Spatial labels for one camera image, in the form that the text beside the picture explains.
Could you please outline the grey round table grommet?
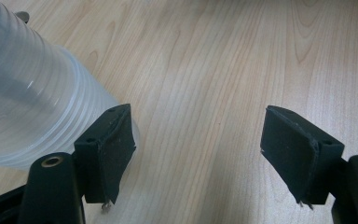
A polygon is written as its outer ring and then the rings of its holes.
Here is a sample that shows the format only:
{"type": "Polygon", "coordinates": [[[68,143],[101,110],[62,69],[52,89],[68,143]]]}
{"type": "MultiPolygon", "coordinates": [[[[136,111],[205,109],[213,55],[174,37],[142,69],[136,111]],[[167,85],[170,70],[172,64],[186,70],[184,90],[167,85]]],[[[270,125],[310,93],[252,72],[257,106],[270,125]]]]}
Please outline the grey round table grommet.
{"type": "Polygon", "coordinates": [[[30,15],[26,11],[15,12],[15,15],[24,23],[28,23],[28,21],[30,20],[30,15]]]}

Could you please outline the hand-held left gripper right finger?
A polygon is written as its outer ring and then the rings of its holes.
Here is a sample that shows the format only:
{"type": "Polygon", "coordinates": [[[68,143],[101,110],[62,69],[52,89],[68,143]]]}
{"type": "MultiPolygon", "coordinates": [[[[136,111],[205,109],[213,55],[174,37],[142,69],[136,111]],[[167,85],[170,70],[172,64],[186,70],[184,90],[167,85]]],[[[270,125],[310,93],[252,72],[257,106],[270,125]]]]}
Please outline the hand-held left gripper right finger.
{"type": "Polygon", "coordinates": [[[297,113],[270,105],[260,147],[297,203],[326,202],[329,179],[342,159],[341,142],[297,113]]]}

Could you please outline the stack of clear plastic cups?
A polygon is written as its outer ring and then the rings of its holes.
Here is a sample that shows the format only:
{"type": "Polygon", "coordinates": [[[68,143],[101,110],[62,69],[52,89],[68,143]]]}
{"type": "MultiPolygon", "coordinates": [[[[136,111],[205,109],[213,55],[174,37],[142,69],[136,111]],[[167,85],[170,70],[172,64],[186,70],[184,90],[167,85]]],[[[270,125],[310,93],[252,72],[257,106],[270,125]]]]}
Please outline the stack of clear plastic cups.
{"type": "Polygon", "coordinates": [[[0,166],[26,170],[74,150],[118,104],[67,49],[50,44],[0,3],[0,166]]]}

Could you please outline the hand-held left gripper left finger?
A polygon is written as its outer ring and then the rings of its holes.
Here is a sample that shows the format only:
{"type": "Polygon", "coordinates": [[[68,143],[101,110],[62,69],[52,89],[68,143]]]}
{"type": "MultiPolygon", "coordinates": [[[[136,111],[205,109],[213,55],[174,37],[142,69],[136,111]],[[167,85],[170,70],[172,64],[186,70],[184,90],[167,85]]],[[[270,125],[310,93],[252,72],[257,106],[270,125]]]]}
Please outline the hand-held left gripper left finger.
{"type": "Polygon", "coordinates": [[[136,149],[131,105],[104,111],[74,146],[77,180],[86,203],[115,204],[121,178],[136,149]]]}

